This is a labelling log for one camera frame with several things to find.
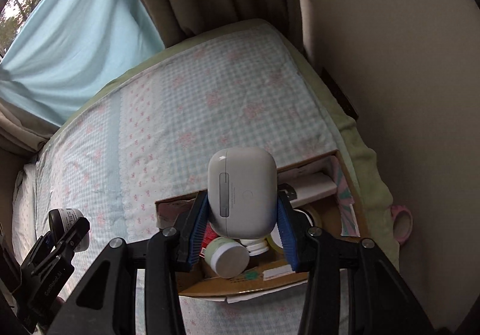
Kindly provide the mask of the black white small jar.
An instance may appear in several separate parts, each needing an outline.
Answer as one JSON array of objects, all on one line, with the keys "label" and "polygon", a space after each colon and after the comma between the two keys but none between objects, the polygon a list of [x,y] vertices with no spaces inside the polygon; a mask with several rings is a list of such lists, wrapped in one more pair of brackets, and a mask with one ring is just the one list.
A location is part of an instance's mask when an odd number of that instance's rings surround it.
[{"label": "black white small jar", "polygon": [[54,247],[57,247],[64,234],[83,216],[79,209],[74,208],[58,208],[49,211],[49,229],[54,240]]}]

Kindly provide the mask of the white earbuds case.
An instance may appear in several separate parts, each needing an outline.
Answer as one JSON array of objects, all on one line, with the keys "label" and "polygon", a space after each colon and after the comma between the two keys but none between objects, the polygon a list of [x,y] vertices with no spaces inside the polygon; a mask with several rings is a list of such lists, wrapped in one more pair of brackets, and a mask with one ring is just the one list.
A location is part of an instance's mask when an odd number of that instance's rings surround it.
[{"label": "white earbuds case", "polygon": [[210,223],[220,236],[259,239],[277,219],[277,165],[258,147],[222,149],[208,164]]}]

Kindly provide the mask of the white pillow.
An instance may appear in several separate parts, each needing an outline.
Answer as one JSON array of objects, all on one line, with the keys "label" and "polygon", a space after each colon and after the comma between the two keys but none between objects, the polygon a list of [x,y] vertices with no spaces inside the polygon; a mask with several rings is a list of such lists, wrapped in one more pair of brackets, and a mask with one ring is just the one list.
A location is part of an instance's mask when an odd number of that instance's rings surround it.
[{"label": "white pillow", "polygon": [[24,165],[13,192],[11,238],[14,255],[22,263],[37,240],[35,230],[36,166]]}]

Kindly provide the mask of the pink tape roll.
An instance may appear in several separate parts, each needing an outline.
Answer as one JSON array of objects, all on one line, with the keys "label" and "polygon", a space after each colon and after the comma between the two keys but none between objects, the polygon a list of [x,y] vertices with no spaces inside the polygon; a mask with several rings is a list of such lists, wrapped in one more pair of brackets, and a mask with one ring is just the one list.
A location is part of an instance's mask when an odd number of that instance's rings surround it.
[{"label": "pink tape roll", "polygon": [[400,244],[405,244],[411,236],[413,229],[413,216],[406,206],[393,205],[391,207],[393,222],[393,236]]}]

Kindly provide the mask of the yellow tape roll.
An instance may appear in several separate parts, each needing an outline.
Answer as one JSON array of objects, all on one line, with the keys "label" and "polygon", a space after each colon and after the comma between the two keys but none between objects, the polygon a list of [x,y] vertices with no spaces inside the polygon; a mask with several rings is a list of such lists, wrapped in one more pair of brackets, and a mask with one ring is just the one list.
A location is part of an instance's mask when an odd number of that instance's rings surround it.
[{"label": "yellow tape roll", "polygon": [[[294,212],[301,215],[306,221],[309,223],[310,226],[316,226],[316,221],[314,217],[312,216],[312,213],[309,211],[305,211],[300,208],[294,209]],[[283,254],[283,245],[281,242],[281,235],[278,229],[278,225],[275,224],[272,232],[267,236],[267,242],[268,244],[279,254]]]}]

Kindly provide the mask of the cardboard box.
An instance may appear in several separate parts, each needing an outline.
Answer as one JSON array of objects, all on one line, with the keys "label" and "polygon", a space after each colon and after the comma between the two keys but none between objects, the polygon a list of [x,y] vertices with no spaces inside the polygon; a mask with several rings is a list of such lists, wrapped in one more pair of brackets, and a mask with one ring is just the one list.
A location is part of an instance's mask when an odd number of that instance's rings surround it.
[{"label": "cardboard box", "polygon": [[[334,150],[289,166],[277,166],[277,171],[278,186],[287,180],[318,172],[329,176],[337,185],[337,192],[297,208],[312,213],[316,226],[335,236],[347,240],[361,238],[366,230],[365,222],[358,195],[352,187],[351,177],[340,152]],[[277,204],[279,194],[285,194],[278,186]],[[201,191],[208,194],[208,186]],[[196,195],[201,191],[158,201],[155,207],[160,227],[172,227],[180,214],[190,210]],[[216,275],[199,253],[199,260],[192,270],[177,273],[176,282],[179,293],[185,297],[231,299],[296,285],[305,279],[305,272],[294,272],[284,253],[279,254],[269,245],[268,252],[250,256],[247,268],[230,279]]]}]

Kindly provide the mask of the white medicine bottle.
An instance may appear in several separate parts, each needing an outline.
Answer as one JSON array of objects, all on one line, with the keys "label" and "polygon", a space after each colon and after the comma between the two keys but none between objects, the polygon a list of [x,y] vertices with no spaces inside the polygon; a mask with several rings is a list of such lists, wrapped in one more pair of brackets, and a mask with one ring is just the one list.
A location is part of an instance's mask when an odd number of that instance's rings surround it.
[{"label": "white medicine bottle", "polygon": [[248,254],[251,257],[255,257],[269,251],[269,244],[265,238],[241,239],[239,242],[247,249]]}]

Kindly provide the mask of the white remote control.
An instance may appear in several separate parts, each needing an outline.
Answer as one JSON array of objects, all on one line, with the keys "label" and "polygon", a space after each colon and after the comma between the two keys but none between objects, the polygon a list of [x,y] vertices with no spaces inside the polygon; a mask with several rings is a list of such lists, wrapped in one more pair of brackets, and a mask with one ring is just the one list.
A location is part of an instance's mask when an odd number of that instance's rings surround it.
[{"label": "white remote control", "polygon": [[314,173],[287,180],[278,186],[283,191],[293,208],[314,203],[337,192],[337,185],[329,176]]}]

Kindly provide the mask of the red small box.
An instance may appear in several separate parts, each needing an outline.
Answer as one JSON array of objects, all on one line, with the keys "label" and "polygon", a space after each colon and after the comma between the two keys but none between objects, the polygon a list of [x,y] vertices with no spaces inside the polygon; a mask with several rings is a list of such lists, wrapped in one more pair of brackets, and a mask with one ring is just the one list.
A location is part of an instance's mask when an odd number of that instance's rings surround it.
[{"label": "red small box", "polygon": [[208,245],[214,241],[219,235],[213,230],[210,223],[208,223],[205,233],[203,235],[203,241],[200,250],[200,256],[204,257],[204,251],[207,249]]}]

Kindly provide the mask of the green jar white lid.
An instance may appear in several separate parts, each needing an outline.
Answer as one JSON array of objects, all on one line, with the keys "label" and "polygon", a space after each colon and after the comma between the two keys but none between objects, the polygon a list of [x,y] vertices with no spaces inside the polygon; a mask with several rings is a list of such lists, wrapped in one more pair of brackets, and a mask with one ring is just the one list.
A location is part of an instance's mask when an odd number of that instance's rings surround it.
[{"label": "green jar white lid", "polygon": [[240,275],[248,266],[248,250],[235,240],[219,236],[204,250],[204,260],[221,278],[230,279]]}]

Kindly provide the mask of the light blue curtain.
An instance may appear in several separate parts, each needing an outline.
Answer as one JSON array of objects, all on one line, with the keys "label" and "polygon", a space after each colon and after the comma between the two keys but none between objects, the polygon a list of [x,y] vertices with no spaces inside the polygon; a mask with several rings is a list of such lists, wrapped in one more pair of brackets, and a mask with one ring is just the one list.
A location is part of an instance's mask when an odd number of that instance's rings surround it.
[{"label": "light blue curtain", "polygon": [[41,0],[1,63],[1,98],[56,126],[164,50],[140,0]]}]

